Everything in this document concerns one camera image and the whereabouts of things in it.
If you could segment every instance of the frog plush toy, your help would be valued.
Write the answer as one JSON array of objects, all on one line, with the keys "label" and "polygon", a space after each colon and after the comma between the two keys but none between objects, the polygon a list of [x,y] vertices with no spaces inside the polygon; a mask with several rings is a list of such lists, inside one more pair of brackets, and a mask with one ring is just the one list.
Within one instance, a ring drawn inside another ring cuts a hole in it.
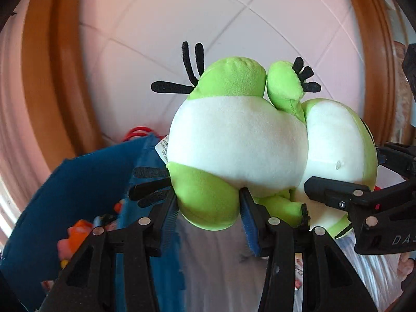
[{"label": "frog plush toy", "polygon": [[[271,216],[292,226],[307,204],[311,226],[334,237],[349,225],[344,211],[313,202],[304,193],[311,176],[354,182],[374,189],[377,156],[371,133],[347,106],[328,99],[300,100],[318,92],[305,82],[312,69],[297,58],[273,63],[268,74],[256,61],[230,57],[204,70],[196,45],[198,80],[188,43],[186,71],[194,87],[154,82],[160,93],[187,93],[169,132],[168,164],[180,211],[207,230],[230,227],[239,215],[239,189],[248,187]],[[267,89],[270,101],[263,98]]]}]

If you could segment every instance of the plush toy's head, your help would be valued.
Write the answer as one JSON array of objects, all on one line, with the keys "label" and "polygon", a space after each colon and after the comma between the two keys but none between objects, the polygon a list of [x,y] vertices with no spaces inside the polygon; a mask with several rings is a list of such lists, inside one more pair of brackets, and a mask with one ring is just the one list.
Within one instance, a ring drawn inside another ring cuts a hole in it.
[{"label": "plush toy's head", "polygon": [[[294,64],[278,61],[266,74],[256,61],[243,57],[221,59],[205,70],[200,43],[195,52],[199,80],[188,44],[183,44],[193,86],[152,84],[156,92],[189,94],[171,125],[167,164],[188,221],[207,230],[231,226],[239,214],[238,191],[248,187],[272,216],[296,226],[302,217],[306,177],[325,174],[374,186],[377,161],[371,134],[340,103],[318,99],[302,106],[305,92],[318,92],[321,87],[306,82],[313,71],[304,68],[301,58]],[[263,98],[266,87],[271,103]],[[338,224],[344,214],[341,211],[338,217],[315,207],[315,202],[308,206],[327,228]],[[343,223],[337,226],[334,233],[344,228]]]}]

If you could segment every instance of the brown wooden molding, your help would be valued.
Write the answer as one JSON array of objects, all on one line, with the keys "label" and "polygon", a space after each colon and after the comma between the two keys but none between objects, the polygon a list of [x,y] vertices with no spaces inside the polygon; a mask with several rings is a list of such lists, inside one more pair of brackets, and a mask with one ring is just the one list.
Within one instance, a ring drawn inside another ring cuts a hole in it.
[{"label": "brown wooden molding", "polygon": [[103,147],[82,67],[79,0],[30,0],[22,38],[29,117],[51,170]]},{"label": "brown wooden molding", "polygon": [[395,112],[394,45],[383,0],[351,0],[365,57],[364,120],[382,144],[392,135]]}]

